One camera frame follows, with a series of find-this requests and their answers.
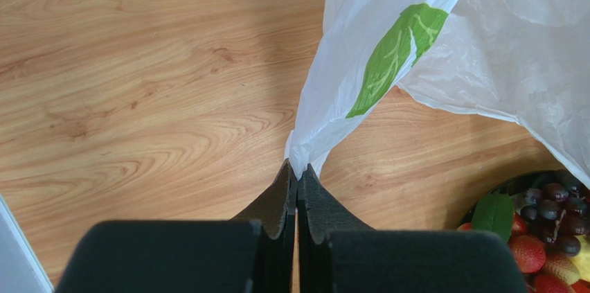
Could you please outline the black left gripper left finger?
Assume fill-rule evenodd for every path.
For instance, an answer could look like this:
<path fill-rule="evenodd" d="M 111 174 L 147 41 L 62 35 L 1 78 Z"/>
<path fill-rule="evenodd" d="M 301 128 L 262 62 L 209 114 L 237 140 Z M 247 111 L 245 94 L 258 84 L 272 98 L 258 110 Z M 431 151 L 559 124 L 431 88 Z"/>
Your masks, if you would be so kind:
<path fill-rule="evenodd" d="M 110 220 L 81 239 L 58 292 L 290 292 L 296 188 L 285 161 L 229 220 Z"/>

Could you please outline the yellow fake lemon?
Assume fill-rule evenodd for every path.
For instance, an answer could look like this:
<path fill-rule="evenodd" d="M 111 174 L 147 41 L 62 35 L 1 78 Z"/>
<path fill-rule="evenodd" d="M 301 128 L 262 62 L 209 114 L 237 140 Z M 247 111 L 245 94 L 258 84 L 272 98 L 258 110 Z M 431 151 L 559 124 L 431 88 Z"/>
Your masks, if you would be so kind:
<path fill-rule="evenodd" d="M 586 282 L 589 282 L 589 238 L 586 236 L 577 236 L 576 238 L 580 241 L 581 248 L 578 255 L 572 257 L 571 261 L 578 268 L 580 272 L 580 278 Z"/>

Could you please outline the dark purple grape bunch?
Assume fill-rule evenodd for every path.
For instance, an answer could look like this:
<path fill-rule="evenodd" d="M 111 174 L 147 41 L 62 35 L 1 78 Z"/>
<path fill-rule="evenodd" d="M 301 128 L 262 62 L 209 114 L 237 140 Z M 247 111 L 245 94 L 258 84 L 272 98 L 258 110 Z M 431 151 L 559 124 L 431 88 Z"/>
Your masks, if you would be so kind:
<path fill-rule="evenodd" d="M 569 257 L 589 250 L 589 189 L 567 170 L 524 176 L 516 213 L 527 232 Z"/>

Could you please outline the white plastic bag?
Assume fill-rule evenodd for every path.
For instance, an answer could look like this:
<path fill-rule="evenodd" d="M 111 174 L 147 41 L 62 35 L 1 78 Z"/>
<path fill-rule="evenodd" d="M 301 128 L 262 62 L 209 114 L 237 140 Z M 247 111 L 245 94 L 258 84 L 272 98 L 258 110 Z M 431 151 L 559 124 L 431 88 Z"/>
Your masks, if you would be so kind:
<path fill-rule="evenodd" d="M 525 127 L 589 183 L 589 0 L 325 0 L 285 146 L 320 171 L 393 87 Z"/>

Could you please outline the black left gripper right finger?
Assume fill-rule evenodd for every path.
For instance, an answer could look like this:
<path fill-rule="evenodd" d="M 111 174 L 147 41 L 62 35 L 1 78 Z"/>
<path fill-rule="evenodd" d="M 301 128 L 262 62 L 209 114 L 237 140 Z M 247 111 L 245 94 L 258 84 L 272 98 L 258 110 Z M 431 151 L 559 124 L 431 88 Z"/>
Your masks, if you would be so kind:
<path fill-rule="evenodd" d="M 506 243 L 483 231 L 380 231 L 308 167 L 297 183 L 302 292 L 525 292 Z"/>

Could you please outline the red yellow cherry bunch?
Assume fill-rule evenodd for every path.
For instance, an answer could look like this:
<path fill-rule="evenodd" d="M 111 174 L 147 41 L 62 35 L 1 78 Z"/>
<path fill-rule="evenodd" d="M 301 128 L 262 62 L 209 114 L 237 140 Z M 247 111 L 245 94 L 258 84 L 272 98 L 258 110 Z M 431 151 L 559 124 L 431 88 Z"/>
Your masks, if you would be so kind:
<path fill-rule="evenodd" d="M 529 292 L 588 292 L 569 256 L 561 254 L 531 233 L 510 235 L 508 248 L 523 274 Z"/>

